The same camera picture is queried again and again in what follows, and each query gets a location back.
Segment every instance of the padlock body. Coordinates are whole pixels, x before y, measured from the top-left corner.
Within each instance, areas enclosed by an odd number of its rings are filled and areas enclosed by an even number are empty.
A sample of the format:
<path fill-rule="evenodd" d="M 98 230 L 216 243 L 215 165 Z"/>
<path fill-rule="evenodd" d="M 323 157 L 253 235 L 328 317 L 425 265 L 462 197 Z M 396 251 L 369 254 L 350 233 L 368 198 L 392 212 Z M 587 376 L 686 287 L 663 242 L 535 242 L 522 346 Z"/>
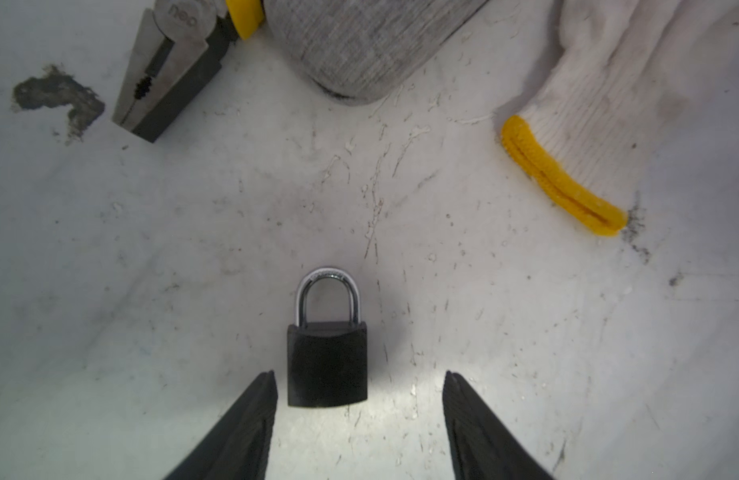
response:
<path fill-rule="evenodd" d="M 288 403 L 334 407 L 367 399 L 367 326 L 308 322 L 287 332 Z"/>

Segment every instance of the yellow cuff hem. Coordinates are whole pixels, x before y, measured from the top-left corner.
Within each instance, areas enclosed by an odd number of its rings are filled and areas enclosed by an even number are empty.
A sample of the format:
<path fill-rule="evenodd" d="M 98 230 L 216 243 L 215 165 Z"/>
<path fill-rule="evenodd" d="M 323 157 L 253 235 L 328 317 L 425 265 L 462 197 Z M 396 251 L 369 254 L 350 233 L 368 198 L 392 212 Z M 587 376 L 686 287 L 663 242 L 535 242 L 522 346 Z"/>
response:
<path fill-rule="evenodd" d="M 503 148 L 548 197 L 596 235 L 615 236 L 626 225 L 627 214 L 573 180 L 537 143 L 526 120 L 518 115 L 506 120 L 501 137 Z"/>
<path fill-rule="evenodd" d="M 266 15 L 262 12 L 262 0 L 226 0 L 233 26 L 242 40 L 247 40 L 259 28 Z"/>

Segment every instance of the work glove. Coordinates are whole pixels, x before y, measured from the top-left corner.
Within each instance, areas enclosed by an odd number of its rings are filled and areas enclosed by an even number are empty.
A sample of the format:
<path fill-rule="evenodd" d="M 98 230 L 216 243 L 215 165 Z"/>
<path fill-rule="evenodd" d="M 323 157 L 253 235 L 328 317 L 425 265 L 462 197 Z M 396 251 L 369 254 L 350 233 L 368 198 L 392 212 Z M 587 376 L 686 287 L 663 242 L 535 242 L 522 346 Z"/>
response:
<path fill-rule="evenodd" d="M 565 49 L 501 131 L 509 155 L 596 234 L 627 223 L 661 140 L 739 46 L 739 0 L 565 0 Z"/>

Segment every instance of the neo logo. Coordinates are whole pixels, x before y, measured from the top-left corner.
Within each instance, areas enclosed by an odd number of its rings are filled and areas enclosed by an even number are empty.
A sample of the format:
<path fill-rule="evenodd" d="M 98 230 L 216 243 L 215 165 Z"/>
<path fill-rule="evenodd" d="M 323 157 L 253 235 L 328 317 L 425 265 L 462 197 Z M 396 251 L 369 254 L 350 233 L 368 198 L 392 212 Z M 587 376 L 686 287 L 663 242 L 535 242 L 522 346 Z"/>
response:
<path fill-rule="evenodd" d="M 188 25 L 189 27 L 195 27 L 196 24 L 199 23 L 196 17 L 190 16 L 185 10 L 180 10 L 177 5 L 172 5 L 170 7 L 170 15 L 172 15 L 177 20 L 180 20 L 182 23 Z"/>

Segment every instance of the padlock shackle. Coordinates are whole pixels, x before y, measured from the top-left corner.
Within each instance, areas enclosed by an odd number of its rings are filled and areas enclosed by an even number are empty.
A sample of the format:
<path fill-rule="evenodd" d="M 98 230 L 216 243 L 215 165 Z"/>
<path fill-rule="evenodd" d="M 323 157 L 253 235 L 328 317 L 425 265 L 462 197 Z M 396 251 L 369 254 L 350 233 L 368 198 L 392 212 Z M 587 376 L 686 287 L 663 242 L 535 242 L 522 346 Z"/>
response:
<path fill-rule="evenodd" d="M 306 320 L 306 300 L 308 297 L 308 290 L 311 290 L 311 286 L 313 286 L 314 283 L 325 278 L 333 278 L 345 285 L 345 288 L 348 290 L 350 322 L 357 326 L 361 321 L 361 302 L 358 297 L 358 286 L 356 286 L 355 280 L 348 274 L 348 272 L 333 266 L 317 268 L 300 281 L 300 285 L 297 287 L 297 293 L 295 295 L 295 326 L 298 328 L 305 328 L 308 325 Z"/>

